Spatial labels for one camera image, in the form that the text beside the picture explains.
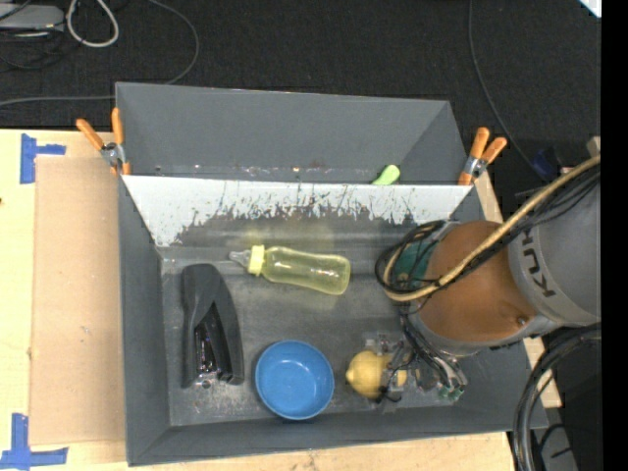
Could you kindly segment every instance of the bottle nipple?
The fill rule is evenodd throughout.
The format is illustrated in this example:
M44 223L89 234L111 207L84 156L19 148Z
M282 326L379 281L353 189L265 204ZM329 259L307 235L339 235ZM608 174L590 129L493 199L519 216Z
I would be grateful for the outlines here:
M264 246L255 245L244 251L232 251L229 259L244 267L250 274L259 276L264 265Z

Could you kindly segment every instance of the bottle cap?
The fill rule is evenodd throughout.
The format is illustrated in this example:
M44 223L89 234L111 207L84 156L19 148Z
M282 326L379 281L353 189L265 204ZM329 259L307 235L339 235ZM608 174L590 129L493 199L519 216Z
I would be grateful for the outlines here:
M251 258L248 261L248 272L259 276L264 265L264 244L256 244L251 247Z

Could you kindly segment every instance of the black object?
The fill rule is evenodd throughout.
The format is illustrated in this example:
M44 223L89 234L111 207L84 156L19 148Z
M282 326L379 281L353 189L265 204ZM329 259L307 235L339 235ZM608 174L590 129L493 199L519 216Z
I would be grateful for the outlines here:
M207 378L244 382L236 309L225 280L210 264L183 269L183 387Z

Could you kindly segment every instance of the gray bin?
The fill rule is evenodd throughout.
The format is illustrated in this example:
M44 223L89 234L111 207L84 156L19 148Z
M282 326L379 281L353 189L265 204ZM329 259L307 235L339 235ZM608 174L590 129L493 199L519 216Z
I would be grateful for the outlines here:
M445 101L124 82L117 84L116 98L133 175L164 182L370 183L385 165L397 164L401 184L439 187L455 184L466 160ZM160 246L123 180L119 205L131 465L511 429L530 371L522 344L463 359L469 387L456 404L427 393L381 410L343 380L364 333L398 330L373 265L411 222L392 224L368 214L351 221L333 215L212 218L192 223L177 243ZM451 216L470 221L482 215L472 189ZM260 237L268 245L344 254L353 267L349 289L331 302L221 265L229 250ZM234 298L246 365L246 381L236 391L221 385L185 390L179 382L181 270L198 262L216 264ZM282 420L256 395L256 358L281 339L309 341L332 363L334 399L314 419ZM533 426L546 424L537 410Z

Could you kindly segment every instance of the yellow bottle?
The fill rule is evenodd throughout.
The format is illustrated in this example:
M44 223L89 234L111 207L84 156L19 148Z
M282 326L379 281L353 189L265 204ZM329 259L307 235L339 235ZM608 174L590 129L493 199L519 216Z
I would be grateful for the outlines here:
M349 284L351 265L343 256L306 253L282 246L266 249L258 244L245 251L232 251L229 258L255 276L273 283L343 294Z

